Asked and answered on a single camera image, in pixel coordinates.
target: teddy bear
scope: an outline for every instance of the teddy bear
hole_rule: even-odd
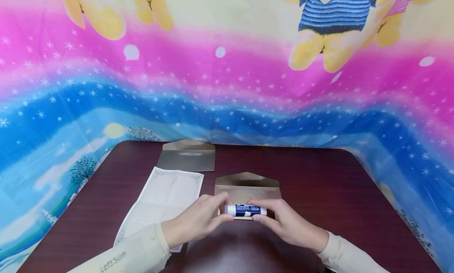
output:
[[[125,35],[126,22],[113,0],[63,0],[69,18],[85,29],[83,14],[96,32],[109,40],[118,40]]]
[[[305,70],[323,53],[325,70],[338,71],[361,46],[370,8],[390,0],[284,0],[303,6],[289,66]]]
[[[151,25],[156,19],[158,25],[164,31],[168,31],[173,27],[173,19],[167,9],[165,0],[134,0],[134,2],[138,19],[144,24]]]
[[[404,13],[408,5],[413,4],[426,4],[433,0],[395,0],[394,4],[389,8],[383,8],[383,20],[377,26],[374,34],[372,34],[363,47],[368,46],[374,39],[376,39],[378,46],[391,46],[400,39],[400,25],[404,18]]]

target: tabletop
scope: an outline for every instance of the tabletop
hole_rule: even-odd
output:
[[[112,247],[161,153],[161,142],[116,145],[19,273],[65,273]],[[252,172],[280,181],[282,197],[301,216],[341,235],[392,273],[440,272],[355,157],[340,149],[216,145],[217,177]],[[168,273],[285,273],[323,267],[317,256],[286,244],[253,221],[234,221],[174,253]]]

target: backdrop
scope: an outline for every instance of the backdrop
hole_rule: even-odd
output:
[[[0,0],[0,272],[115,144],[188,137],[350,151],[454,272],[453,13],[452,0]]]

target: kraft paper envelope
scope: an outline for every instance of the kraft paper envelope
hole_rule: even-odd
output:
[[[280,199],[279,181],[245,172],[216,178],[214,195],[227,192],[233,204],[246,204],[249,199]],[[235,217],[252,220],[252,217]]]
[[[214,171],[214,159],[213,144],[183,139],[164,144],[156,166],[180,171]]]

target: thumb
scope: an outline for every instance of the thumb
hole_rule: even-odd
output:
[[[232,215],[228,215],[228,214],[221,214],[219,216],[216,216],[216,217],[212,218],[211,221],[208,223],[207,230],[209,232],[212,232],[218,226],[220,226],[222,223],[233,221],[233,219],[234,219],[234,217]]]
[[[270,228],[276,234],[280,234],[280,232],[281,232],[281,224],[278,221],[276,221],[275,219],[272,219],[265,215],[254,215],[253,220]]]

